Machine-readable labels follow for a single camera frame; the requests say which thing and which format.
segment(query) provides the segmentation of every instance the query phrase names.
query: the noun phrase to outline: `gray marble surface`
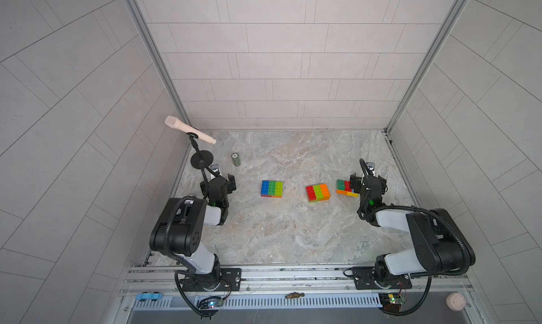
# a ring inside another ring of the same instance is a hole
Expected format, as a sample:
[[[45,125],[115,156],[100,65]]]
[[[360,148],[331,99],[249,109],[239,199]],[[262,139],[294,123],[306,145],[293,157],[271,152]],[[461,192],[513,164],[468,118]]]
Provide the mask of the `gray marble surface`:
[[[410,235],[374,227],[358,218],[359,199],[335,193],[336,179],[361,176],[359,158],[376,164],[388,179],[386,204],[412,200],[381,131],[212,132],[217,143],[198,142],[215,156],[221,172],[233,174],[223,226],[204,226],[202,243],[221,264],[342,263],[374,261],[378,255],[411,248]],[[241,158],[233,166],[231,154]],[[283,197],[261,197],[262,180],[284,182]],[[201,172],[188,163],[177,197],[200,191]],[[331,198],[308,203],[305,186],[327,184]],[[163,263],[169,265],[164,257]]]

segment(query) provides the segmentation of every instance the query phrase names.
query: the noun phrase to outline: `metal bracket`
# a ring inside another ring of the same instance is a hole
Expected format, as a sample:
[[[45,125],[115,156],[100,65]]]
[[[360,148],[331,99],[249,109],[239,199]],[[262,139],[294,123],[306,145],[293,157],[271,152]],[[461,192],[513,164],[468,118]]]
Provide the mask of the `metal bracket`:
[[[352,277],[354,278],[354,284],[356,285],[356,290],[375,290],[376,288],[381,288],[375,281],[375,275],[373,272],[373,267],[371,266],[357,266],[351,269]],[[394,280],[388,280],[389,284],[392,284],[390,289],[399,288],[399,282],[403,284],[404,289],[411,289],[412,283],[408,275],[397,276]]]
[[[230,291],[239,291],[241,285],[241,269],[220,269],[220,278],[227,280],[230,284]],[[193,283],[186,283],[183,285],[183,291],[185,292],[207,292],[209,290],[204,289],[201,286],[195,286]],[[226,292],[228,286],[224,283],[220,283],[214,292]]]

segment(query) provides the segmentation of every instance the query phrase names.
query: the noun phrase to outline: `green lego brick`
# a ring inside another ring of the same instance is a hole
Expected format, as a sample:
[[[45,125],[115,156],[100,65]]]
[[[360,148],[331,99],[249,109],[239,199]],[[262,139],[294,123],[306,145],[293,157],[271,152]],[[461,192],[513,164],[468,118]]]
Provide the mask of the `green lego brick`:
[[[314,194],[316,195],[316,200],[320,200],[324,197],[322,194],[322,189],[320,189],[320,185],[313,185]]]
[[[343,190],[344,191],[344,181],[342,179],[337,179],[337,190]]]

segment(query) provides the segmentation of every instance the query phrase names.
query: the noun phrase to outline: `green can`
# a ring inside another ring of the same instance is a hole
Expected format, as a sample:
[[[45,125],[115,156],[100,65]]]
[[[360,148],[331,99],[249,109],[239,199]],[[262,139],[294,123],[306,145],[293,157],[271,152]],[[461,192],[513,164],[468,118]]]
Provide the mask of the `green can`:
[[[241,165],[241,158],[239,157],[239,154],[236,152],[231,154],[231,161],[234,163],[234,166]]]

